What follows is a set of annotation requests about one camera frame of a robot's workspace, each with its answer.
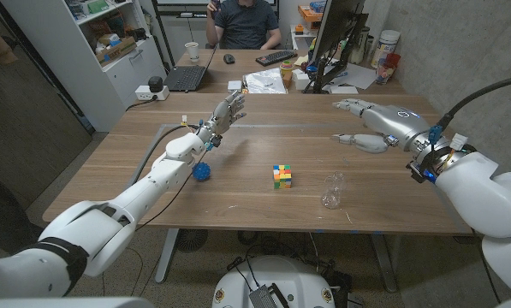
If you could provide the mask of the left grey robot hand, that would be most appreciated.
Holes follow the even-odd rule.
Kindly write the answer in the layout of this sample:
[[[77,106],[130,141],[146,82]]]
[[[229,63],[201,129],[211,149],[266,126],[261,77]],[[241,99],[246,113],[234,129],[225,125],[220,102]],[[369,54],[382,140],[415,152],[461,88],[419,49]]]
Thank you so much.
[[[220,135],[229,130],[229,127],[238,119],[246,116],[241,112],[244,108],[245,96],[234,92],[228,95],[214,109],[208,121],[208,125],[214,134]]]

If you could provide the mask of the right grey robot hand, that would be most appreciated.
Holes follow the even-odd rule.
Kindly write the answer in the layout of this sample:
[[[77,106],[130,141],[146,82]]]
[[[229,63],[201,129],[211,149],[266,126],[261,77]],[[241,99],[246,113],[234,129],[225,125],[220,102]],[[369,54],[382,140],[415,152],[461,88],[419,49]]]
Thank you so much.
[[[377,133],[377,135],[342,133],[330,137],[341,144],[354,145],[362,151],[375,154],[387,151],[389,146],[419,152],[430,145],[430,125],[411,110],[355,98],[346,98],[332,105],[363,118],[365,125]]]

